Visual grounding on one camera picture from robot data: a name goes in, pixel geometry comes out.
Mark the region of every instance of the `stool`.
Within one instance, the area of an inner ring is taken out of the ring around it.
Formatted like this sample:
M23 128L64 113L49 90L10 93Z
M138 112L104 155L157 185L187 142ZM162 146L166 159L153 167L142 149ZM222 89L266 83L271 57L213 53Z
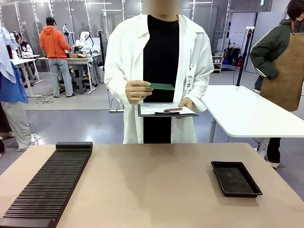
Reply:
M72 86L73 86L74 92L79 92L80 94L85 94L86 87L85 87L84 79L82 77L73 77Z

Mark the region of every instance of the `hand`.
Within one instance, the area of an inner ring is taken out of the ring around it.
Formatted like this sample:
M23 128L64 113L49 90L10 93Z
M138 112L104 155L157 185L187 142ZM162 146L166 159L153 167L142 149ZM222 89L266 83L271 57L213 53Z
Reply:
M182 99L181 103L179 104L179 107L187 107L194 111L195 104L189 98L186 97Z
M141 80L130 80L125 86L125 94L127 95L128 101L130 104L134 105L139 101L142 101L147 96L152 94L152 89L146 89L147 86L150 86L149 82Z

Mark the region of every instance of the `gray pants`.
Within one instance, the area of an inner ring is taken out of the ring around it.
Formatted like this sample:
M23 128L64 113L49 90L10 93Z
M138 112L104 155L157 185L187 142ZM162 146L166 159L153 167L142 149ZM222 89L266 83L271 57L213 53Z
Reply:
M67 60L66 59L49 59L48 60L49 69L53 77L53 95L59 96L59 71L62 74L63 81L66 88L66 96L71 96L73 93L72 78L68 71Z
M1 105L10 124L10 128L19 144L19 150L27 150L32 145L32 136L30 133L29 122L23 108L23 103L20 101L1 101Z

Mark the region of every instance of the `black slotted rack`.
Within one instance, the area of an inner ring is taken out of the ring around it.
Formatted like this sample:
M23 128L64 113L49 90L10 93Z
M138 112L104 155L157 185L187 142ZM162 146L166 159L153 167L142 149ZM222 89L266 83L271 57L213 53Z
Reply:
M0 218L0 228L55 228L92 149L92 142L58 142L54 153Z

